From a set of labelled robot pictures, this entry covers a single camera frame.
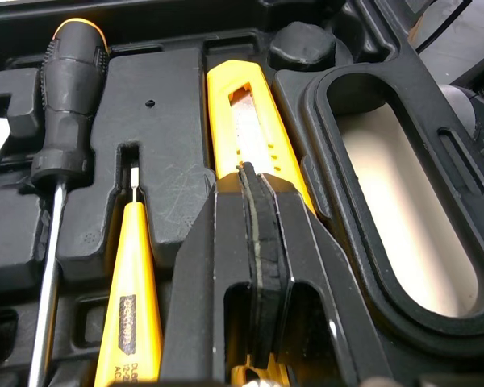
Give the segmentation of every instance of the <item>yellow tester handle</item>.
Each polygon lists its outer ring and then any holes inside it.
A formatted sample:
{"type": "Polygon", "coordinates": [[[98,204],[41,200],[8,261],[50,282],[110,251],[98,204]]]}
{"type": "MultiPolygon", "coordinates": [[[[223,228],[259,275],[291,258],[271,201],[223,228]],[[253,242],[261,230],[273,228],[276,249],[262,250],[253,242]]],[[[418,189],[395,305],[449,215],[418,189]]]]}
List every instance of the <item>yellow tester handle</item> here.
{"type": "Polygon", "coordinates": [[[131,202],[123,212],[95,387],[157,380],[162,343],[145,207],[131,202]]]}
{"type": "Polygon", "coordinates": [[[231,106],[235,92],[245,89],[252,95],[269,164],[272,165],[272,172],[269,172],[294,184],[303,201],[315,213],[298,160],[260,66],[241,60],[228,60],[210,70],[207,85],[217,177],[221,179],[237,172],[236,166],[242,162],[252,162],[238,144],[231,106]]]}

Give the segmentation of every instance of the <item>black plastic tray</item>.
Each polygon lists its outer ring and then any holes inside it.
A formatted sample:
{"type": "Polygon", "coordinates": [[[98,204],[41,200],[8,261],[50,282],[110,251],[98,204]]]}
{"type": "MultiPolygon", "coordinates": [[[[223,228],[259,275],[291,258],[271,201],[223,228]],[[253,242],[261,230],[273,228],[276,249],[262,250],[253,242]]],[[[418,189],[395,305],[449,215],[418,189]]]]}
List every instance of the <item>black plastic tray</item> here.
{"type": "MultiPolygon", "coordinates": [[[[244,283],[243,273],[233,275],[234,266],[224,262],[223,286],[211,280],[219,259],[215,251],[229,251],[228,231],[237,225],[233,220],[224,230],[209,228],[213,206],[233,202],[223,201],[226,186],[216,185],[212,172],[205,74],[229,59],[256,61],[264,70],[321,222],[314,227],[321,258],[311,257],[302,264],[290,258],[307,284],[294,293],[292,310],[299,317],[291,321],[307,324],[310,317],[317,321],[313,311],[322,310],[326,320],[336,321],[337,328],[347,332],[345,339],[336,338],[325,321],[302,333],[304,345],[318,340],[322,349],[305,352],[312,359],[318,356],[316,364],[289,358],[298,370],[317,372],[313,378],[299,372],[298,383],[358,385],[372,376],[389,377],[405,386],[484,383],[484,158],[407,42],[408,31],[429,3],[45,0],[0,4],[0,77],[6,78],[0,82],[5,87],[0,90],[0,115],[9,107],[11,127],[24,128],[23,137],[13,135],[0,168],[0,204],[5,198],[11,200],[2,214],[0,248],[14,235],[24,235],[9,250],[0,249],[0,386],[25,385],[31,360],[50,200],[34,191],[29,181],[32,155],[43,140],[35,69],[52,33],[70,17],[90,19],[101,27],[111,46],[111,62],[92,131],[94,182],[69,194],[61,228],[57,256],[64,284],[51,385],[86,385],[93,380],[127,196],[124,183],[133,158],[140,159],[142,166],[168,339],[162,380],[228,381],[227,366],[233,358],[224,359],[223,352],[215,354],[211,346],[229,347],[224,327],[214,322],[233,319],[232,309],[225,306],[225,310],[222,302],[202,308],[186,300],[202,294],[232,302],[245,297],[243,292],[227,293],[231,286],[236,289],[244,283]],[[335,36],[335,67],[277,71],[269,64],[274,36],[297,21],[320,26],[335,36]],[[15,91],[14,72],[25,72],[31,79],[20,87],[28,101],[21,111],[13,109],[20,93],[15,91]],[[469,316],[446,318],[425,310],[404,292],[391,270],[335,121],[337,115],[371,111],[384,103],[396,113],[471,257],[479,297],[469,316]],[[225,239],[214,245],[214,235],[225,239]],[[316,273],[323,268],[328,275],[320,280],[316,273]],[[195,274],[201,277],[192,281],[190,276],[195,274]]],[[[286,190],[277,189],[277,196],[294,202],[286,190]]],[[[282,221],[286,225],[290,219],[283,215],[282,221]]],[[[287,238],[292,243],[300,235],[287,238]]],[[[223,275],[217,266],[215,275],[223,275]]],[[[294,350],[294,345],[287,345],[294,350]]],[[[233,348],[231,344],[230,351],[241,350],[233,348]]]]}

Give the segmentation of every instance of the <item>black rubber knob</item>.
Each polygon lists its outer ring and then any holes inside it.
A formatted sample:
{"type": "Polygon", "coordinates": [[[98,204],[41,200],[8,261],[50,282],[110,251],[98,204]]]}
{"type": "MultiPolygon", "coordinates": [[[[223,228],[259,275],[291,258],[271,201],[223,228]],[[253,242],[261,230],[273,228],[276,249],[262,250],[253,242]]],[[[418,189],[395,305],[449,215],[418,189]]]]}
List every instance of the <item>black rubber knob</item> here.
{"type": "Polygon", "coordinates": [[[320,71],[333,67],[335,61],[336,37],[313,24],[289,24],[269,47],[269,64],[276,70],[320,71]]]}
{"type": "Polygon", "coordinates": [[[41,76],[45,140],[32,162],[31,175],[40,188],[58,181],[77,186],[91,181],[90,132],[106,67],[106,42],[95,25],[76,19],[59,27],[41,76]]]}

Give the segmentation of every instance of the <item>screwdriver shaft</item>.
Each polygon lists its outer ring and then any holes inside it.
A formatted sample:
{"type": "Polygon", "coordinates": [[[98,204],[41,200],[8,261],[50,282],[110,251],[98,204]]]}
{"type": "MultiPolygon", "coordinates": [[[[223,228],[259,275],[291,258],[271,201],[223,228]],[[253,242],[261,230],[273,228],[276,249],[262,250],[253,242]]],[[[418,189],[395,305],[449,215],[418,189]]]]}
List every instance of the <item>screwdriver shaft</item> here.
{"type": "Polygon", "coordinates": [[[56,248],[65,200],[66,185],[60,183],[57,185],[54,194],[52,225],[50,226],[47,259],[41,284],[40,308],[38,309],[38,321],[35,328],[34,351],[28,387],[44,387],[52,354],[54,320],[57,309],[57,286],[59,283],[56,248]]]}

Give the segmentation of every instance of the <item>tool case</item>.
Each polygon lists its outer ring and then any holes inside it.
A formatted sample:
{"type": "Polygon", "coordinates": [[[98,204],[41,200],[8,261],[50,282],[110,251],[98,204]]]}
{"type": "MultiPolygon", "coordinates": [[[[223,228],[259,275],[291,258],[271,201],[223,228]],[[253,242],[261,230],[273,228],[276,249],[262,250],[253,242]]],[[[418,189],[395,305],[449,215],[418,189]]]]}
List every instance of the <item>tool case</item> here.
{"type": "Polygon", "coordinates": [[[291,385],[484,385],[484,157],[408,43],[430,3],[0,3],[0,117],[11,130],[0,164],[0,387],[27,385],[52,204],[30,180],[44,140],[40,65],[72,17],[101,27],[111,59],[91,134],[93,176],[69,193],[60,229],[48,385],[93,384],[133,160],[164,330],[158,383],[228,385],[231,369],[267,346],[291,385]],[[249,317],[244,194],[214,172],[206,74],[226,60],[261,66],[317,215],[293,186],[269,180],[294,284],[280,323],[265,326],[249,317]],[[426,310],[399,284],[346,152],[336,117],[385,103],[476,272],[466,316],[426,310]]]}

